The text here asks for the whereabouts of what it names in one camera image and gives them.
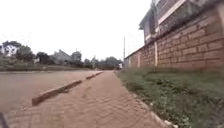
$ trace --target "sidewalk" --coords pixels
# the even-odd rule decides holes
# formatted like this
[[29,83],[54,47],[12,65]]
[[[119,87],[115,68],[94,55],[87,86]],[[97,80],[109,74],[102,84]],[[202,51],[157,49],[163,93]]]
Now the sidewalk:
[[161,128],[113,72],[4,118],[9,128]]

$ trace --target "sky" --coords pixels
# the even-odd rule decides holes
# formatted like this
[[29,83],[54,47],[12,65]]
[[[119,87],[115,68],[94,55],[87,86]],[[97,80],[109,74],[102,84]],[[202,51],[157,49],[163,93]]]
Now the sky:
[[151,0],[0,0],[0,43],[18,41],[53,54],[123,59],[143,46],[139,23]]

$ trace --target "asphalt road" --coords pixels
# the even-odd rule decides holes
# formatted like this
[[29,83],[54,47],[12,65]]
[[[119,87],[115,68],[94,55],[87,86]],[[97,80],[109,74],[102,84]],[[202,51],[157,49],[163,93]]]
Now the asphalt road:
[[31,99],[47,90],[85,79],[97,71],[0,74],[0,112],[31,106]]

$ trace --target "building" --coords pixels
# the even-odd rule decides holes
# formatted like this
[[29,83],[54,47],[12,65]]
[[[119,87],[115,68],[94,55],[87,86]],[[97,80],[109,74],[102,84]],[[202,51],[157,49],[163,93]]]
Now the building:
[[223,12],[223,0],[153,0],[140,22],[145,45],[125,67],[223,67]]
[[61,49],[59,49],[58,52],[55,52],[52,57],[55,58],[56,64],[66,63],[72,60],[72,58]]
[[200,12],[209,0],[153,0],[150,10],[140,23],[145,44]]

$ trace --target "grass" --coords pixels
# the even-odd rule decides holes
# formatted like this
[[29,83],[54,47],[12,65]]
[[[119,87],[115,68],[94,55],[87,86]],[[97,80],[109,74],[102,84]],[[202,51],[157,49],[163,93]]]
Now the grass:
[[180,128],[224,128],[224,72],[129,69],[124,85]]

